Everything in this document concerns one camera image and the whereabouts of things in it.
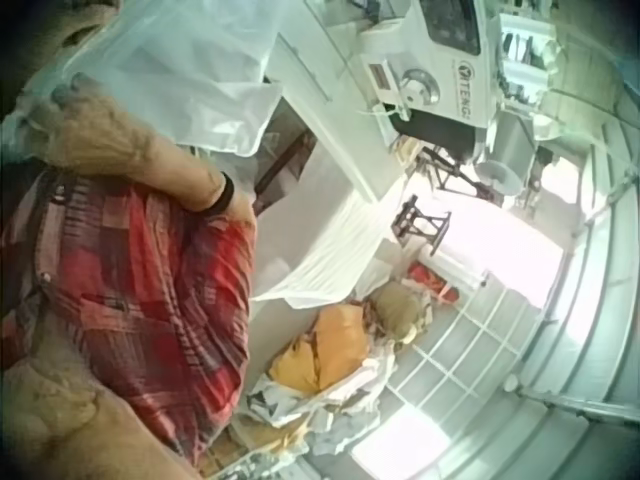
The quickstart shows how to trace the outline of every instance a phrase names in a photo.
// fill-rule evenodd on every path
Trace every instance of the label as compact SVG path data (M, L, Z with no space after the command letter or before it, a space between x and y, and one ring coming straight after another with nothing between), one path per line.
M468 62L460 62L458 64L458 109L462 118L471 119L471 81L475 76L473 67Z

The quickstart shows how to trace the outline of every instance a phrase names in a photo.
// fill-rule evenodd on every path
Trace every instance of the pile of clothes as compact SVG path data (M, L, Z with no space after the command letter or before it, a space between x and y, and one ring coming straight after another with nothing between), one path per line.
M308 452L338 454L376 428L396 351L427 328L430 298L415 282L392 280L362 301L321 309L313 327L272 360L246 396L230 436L206 455L203 476L233 463L216 462L226 455L250 460L258 478ZM227 451L229 438L238 444L235 455Z

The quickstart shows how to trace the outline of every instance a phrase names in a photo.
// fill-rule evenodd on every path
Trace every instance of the yellow fabric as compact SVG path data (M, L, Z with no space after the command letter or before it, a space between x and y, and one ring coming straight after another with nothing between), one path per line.
M320 390L325 390L362 366L369 354L362 307L325 307L314 327Z
M269 376L312 396L351 375L368 354L362 307L332 305L322 309L310 335L296 339L273 361Z
M270 452L279 454L304 440L309 431L309 418L309 415L305 415L282 428L275 428L246 416L238 416L234 425L242 429L243 437L248 439L253 448L268 448Z
M280 385L308 396L315 395L319 391L315 362L310 339L303 335L274 360L269 376Z

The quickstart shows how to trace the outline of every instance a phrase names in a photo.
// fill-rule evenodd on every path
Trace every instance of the orange fabric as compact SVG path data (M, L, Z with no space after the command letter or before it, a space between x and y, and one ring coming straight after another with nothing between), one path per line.
M316 359L308 335L296 339L271 365L269 376L285 387L308 396L318 393Z
M325 307L314 328L320 390L325 390L362 366L369 354L363 309L355 305Z

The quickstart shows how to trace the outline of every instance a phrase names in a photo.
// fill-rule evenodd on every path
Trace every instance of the shirt pocket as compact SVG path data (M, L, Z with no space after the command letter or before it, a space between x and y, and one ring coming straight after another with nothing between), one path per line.
M83 298L80 329L93 374L127 401L181 382L184 353L171 323Z

